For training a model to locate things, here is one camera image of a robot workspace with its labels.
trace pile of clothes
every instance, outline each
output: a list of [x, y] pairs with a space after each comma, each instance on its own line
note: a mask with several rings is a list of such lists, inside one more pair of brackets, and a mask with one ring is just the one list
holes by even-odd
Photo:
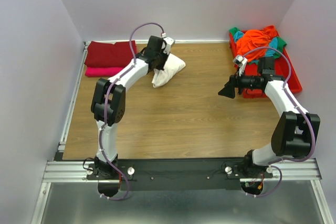
[[[135, 53], [136, 44], [132, 41]], [[92, 41], [88, 47], [85, 60], [87, 77], [113, 77], [125, 68], [133, 59], [133, 54], [128, 41], [101, 43]], [[169, 54], [164, 65], [164, 70], [154, 69], [152, 84], [154, 88], [165, 85], [175, 74], [185, 67], [185, 62], [173, 54]]]
[[[237, 27], [229, 30], [232, 34], [238, 55], [244, 55], [252, 49], [268, 46], [283, 52], [286, 42], [278, 36], [274, 26], [267, 26], [263, 30], [248, 30], [245, 33]], [[261, 57], [279, 58], [280, 54], [271, 49], [256, 50], [246, 56], [248, 62], [258, 63]]]
[[[132, 48], [136, 53], [135, 41]], [[85, 60], [87, 77], [111, 77], [119, 73], [133, 59], [128, 41], [100, 43], [92, 41], [88, 47], [88, 55]]]

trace red folded cloth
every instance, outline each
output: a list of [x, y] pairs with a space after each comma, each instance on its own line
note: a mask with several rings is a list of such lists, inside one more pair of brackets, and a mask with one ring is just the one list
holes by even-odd
[[87, 77], [112, 77], [119, 73], [123, 68], [92, 68], [88, 67], [85, 75]]
[[[135, 41], [132, 47], [136, 53]], [[85, 65], [92, 68], [124, 68], [133, 58], [128, 41], [116, 42], [115, 44], [92, 41], [88, 47], [88, 55]]]

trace green cloth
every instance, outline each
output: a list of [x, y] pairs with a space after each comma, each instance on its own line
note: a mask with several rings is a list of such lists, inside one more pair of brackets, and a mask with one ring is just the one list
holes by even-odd
[[[277, 49], [280, 51], [280, 52], [283, 52], [283, 48], [285, 47], [285, 45], [287, 45], [287, 43], [281, 39], [280, 37], [277, 37], [278, 39], [278, 47]], [[277, 59], [280, 57], [280, 54], [278, 52], [275, 52], [274, 54], [274, 58]]]
[[232, 36], [235, 36], [236, 32], [240, 31], [237, 27], [231, 28], [229, 32], [232, 34]]

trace blue cloth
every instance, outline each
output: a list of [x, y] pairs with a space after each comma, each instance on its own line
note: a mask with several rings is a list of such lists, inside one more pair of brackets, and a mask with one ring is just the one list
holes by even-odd
[[235, 43], [237, 43], [237, 41], [242, 38], [242, 36], [244, 36], [244, 33], [241, 31], [238, 31], [235, 33], [235, 35], [233, 36], [233, 40]]
[[[278, 38], [274, 37], [271, 42], [268, 44], [269, 47], [277, 49], [278, 48]], [[273, 57], [275, 54], [275, 51], [271, 50], [271, 49], [267, 49], [266, 53], [265, 53], [265, 57]], [[250, 62], [250, 64], [255, 63], [258, 64], [258, 60], [253, 60]]]

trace orange towel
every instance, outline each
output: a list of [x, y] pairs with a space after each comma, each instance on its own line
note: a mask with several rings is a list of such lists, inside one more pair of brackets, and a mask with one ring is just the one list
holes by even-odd
[[[249, 30], [242, 38], [237, 41], [237, 53], [244, 55], [245, 53], [257, 47], [265, 47], [271, 40], [277, 36], [277, 31], [274, 26], [267, 26], [263, 30]], [[267, 49], [256, 50], [246, 56], [248, 62], [257, 60], [265, 56]]]

